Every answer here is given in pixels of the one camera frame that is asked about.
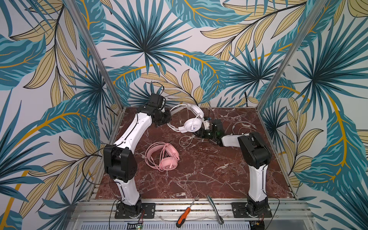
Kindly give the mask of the pink cat-ear headphones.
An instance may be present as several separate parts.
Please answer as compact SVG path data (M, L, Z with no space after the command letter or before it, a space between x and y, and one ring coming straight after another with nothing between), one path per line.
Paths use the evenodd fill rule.
M153 154L155 152L159 152L159 163L156 163L153 158ZM150 168L159 172L164 172L176 169L178 167L180 157L179 152L172 144L155 142L145 151L144 160Z

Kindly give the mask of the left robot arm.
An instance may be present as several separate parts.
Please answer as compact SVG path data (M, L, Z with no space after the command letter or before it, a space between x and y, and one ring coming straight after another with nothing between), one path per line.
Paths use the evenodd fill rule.
M152 124L160 126L171 120L165 104L165 97L151 94L149 101L138 107L124 134L114 144L106 145L103 150L104 171L117 185L121 196L117 212L128 218L138 217L142 209L141 195L134 180L138 170L134 151Z

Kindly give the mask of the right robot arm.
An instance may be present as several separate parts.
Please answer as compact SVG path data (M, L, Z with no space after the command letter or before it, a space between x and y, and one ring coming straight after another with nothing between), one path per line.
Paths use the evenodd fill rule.
M272 212L266 194L266 173L272 154L260 133L255 131L238 135L225 134L222 122L216 119L211 125L208 120L205 120L200 128L195 128L194 134L221 147L241 149L243 158L249 167L250 185L246 206L237 208L236 211L253 218L271 217Z

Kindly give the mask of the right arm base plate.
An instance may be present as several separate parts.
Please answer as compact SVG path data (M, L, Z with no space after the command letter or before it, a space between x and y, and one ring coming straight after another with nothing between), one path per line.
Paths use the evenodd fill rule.
M231 203L232 213L235 218L271 218L272 212L267 203L247 203L233 202Z

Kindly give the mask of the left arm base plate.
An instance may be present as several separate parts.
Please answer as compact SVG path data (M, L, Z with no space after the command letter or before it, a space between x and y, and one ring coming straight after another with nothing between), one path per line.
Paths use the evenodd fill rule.
M138 202L134 206L118 203L116 207L115 219L153 219L155 216L155 203Z

